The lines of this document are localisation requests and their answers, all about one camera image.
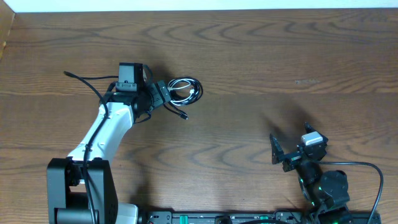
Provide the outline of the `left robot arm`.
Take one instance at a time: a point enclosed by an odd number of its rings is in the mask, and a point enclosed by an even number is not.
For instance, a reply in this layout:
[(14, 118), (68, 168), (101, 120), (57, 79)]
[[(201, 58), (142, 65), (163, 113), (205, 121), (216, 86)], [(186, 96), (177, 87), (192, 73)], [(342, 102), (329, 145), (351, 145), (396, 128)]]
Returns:
[(170, 101), (163, 81), (142, 63), (119, 64), (119, 75), (99, 96), (98, 115), (65, 158), (47, 166), (49, 223), (142, 223), (137, 205), (119, 202), (111, 163), (139, 118)]

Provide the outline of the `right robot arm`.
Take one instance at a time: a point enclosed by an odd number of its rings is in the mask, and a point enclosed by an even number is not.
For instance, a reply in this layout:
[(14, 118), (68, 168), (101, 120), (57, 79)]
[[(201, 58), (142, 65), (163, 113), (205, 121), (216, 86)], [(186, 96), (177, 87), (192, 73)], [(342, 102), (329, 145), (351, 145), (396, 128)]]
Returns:
[(353, 223), (346, 203), (350, 200), (348, 180), (341, 170), (322, 171), (321, 160), (326, 156), (328, 138), (308, 123), (295, 152), (284, 153), (273, 135), (269, 136), (272, 163), (282, 164), (284, 172), (298, 173), (298, 182), (304, 197), (313, 208), (303, 217), (303, 223)]

